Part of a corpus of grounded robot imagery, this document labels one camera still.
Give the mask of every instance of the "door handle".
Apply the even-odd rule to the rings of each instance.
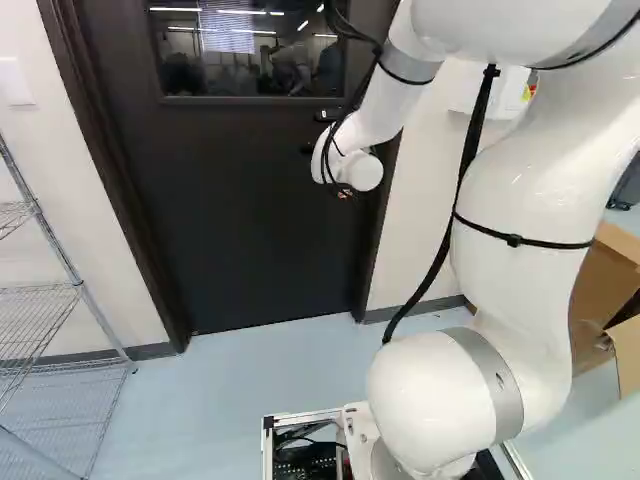
[[[340,117],[340,112],[342,112],[340,107],[323,108],[315,113],[313,119],[320,123],[333,123]]]

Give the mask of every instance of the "black cable tie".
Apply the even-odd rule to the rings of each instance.
[[[433,78],[431,78],[429,80],[407,80],[406,78],[402,78],[399,75],[396,75],[391,70],[389,70],[387,67],[385,67],[384,63],[382,63],[382,61],[379,58],[376,60],[376,63],[384,71],[384,73],[389,75],[394,80],[397,80],[400,83],[404,83],[405,85],[421,86],[421,85],[429,85],[431,82],[433,82]]]
[[[515,233],[512,233],[510,235],[507,235],[507,245],[509,245],[511,248],[518,248],[520,245],[522,245],[522,240],[524,240],[522,238],[521,235],[517,235]]]
[[[511,248],[518,248],[522,245],[527,245],[529,247],[548,248],[551,250],[581,250],[583,248],[589,248],[593,244],[593,240],[580,243],[564,243],[524,238],[522,235],[518,235],[517,233],[503,233],[499,232],[498,230],[483,227],[482,225],[478,225],[477,223],[473,223],[472,221],[467,220],[457,212],[455,212],[453,216],[460,223],[466,225],[469,228],[472,228],[473,230],[476,230],[490,237],[497,238],[499,240],[504,240]]]

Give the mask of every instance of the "white robotic arm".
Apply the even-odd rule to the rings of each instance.
[[[362,107],[330,151],[340,181],[372,188],[381,166],[361,149],[402,128],[424,88],[406,80],[428,81],[448,53],[540,70],[518,128],[481,152],[460,190],[452,261],[478,307],[473,324],[395,340],[369,373],[381,439],[417,479],[457,478],[475,452],[560,411],[572,377],[573,284],[608,196],[640,148],[640,0],[523,8],[404,0]]]

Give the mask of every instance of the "glass window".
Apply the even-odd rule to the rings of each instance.
[[[342,95],[344,49],[327,27],[322,0],[148,5],[166,95]]]

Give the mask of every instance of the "baseboard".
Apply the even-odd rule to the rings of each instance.
[[[152,343],[150,345],[139,345],[136,347],[126,347],[125,351],[129,358],[135,362],[142,360],[153,360],[154,358],[172,357],[176,355],[175,349],[169,342]],[[71,353],[68,355],[51,355],[41,357],[38,365],[55,365],[58,363],[88,362],[91,360],[104,360],[117,357],[115,350],[98,350],[85,353]]]
[[[419,302],[409,312],[407,316],[422,315],[423,313],[437,312],[438,310],[448,310],[450,308],[462,307],[466,303],[464,295],[454,295],[453,297],[435,298],[433,300],[425,300]],[[378,323],[386,322],[393,317],[400,306],[379,308],[377,310],[369,310],[364,314],[362,323]]]

